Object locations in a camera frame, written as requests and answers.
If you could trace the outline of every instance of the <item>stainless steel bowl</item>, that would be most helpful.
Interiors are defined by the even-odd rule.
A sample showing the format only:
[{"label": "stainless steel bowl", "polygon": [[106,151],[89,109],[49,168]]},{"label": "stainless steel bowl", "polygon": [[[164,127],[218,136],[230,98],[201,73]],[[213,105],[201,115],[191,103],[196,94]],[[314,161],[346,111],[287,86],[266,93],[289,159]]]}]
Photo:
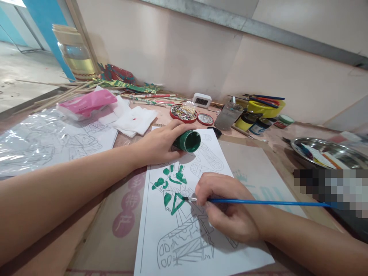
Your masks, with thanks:
[{"label": "stainless steel bowl", "polygon": [[332,169],[307,158],[299,147],[302,143],[304,145],[311,146],[312,148],[315,148],[322,153],[328,152],[333,157],[337,158],[346,166],[348,166],[350,169],[368,169],[368,157],[360,152],[357,152],[354,149],[347,148],[333,142],[311,137],[298,137],[292,140],[290,142],[290,145],[293,150],[300,157],[302,157],[303,160],[306,160],[308,163],[315,165],[317,168]]}]

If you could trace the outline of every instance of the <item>red lid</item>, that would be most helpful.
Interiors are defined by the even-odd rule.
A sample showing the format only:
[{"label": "red lid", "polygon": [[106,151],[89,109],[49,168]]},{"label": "red lid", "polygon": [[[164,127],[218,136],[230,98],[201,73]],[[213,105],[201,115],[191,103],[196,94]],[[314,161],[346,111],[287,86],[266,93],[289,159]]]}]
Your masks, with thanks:
[{"label": "red lid", "polygon": [[214,121],[215,121],[210,115],[205,114],[205,113],[199,113],[197,120],[202,125],[206,125],[206,126],[213,125],[214,124]]}]

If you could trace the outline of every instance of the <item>small green container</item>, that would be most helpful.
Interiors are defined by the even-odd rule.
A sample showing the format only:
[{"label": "small green container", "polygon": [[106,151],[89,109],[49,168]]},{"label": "small green container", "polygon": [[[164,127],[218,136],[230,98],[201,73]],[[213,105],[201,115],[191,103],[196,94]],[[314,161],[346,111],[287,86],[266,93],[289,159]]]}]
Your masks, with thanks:
[{"label": "small green container", "polygon": [[183,151],[195,152],[200,146],[200,135],[194,130],[188,130],[176,138],[173,145]]}]

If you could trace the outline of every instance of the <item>hand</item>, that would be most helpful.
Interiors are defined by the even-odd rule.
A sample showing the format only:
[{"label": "hand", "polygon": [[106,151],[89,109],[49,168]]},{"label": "hand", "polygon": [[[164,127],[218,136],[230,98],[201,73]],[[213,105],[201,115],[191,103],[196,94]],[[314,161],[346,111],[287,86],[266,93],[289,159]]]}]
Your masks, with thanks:
[{"label": "hand", "polygon": [[188,130],[196,129],[192,124],[173,120],[167,126],[157,128],[145,135],[134,148],[134,156],[139,160],[139,167],[170,162],[186,154],[185,151],[171,151],[175,139]]},{"label": "hand", "polygon": [[269,206],[229,204],[225,213],[207,201],[211,195],[229,199],[254,200],[248,189],[237,179],[206,172],[200,178],[195,193],[197,204],[207,212],[209,222],[229,238],[246,243],[267,239],[272,224]]}]

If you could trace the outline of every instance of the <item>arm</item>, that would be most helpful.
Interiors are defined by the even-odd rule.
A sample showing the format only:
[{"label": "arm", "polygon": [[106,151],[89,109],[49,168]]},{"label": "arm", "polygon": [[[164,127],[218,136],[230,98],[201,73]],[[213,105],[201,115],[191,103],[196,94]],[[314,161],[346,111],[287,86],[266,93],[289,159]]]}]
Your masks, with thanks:
[{"label": "arm", "polygon": [[0,266],[133,170],[182,156],[171,145],[189,129],[175,120],[135,144],[2,181]]},{"label": "arm", "polygon": [[349,235],[268,205],[229,205],[226,213],[207,202],[213,194],[254,200],[238,180],[205,173],[195,189],[210,223],[239,242],[263,239],[316,275],[367,275],[368,245]]}]

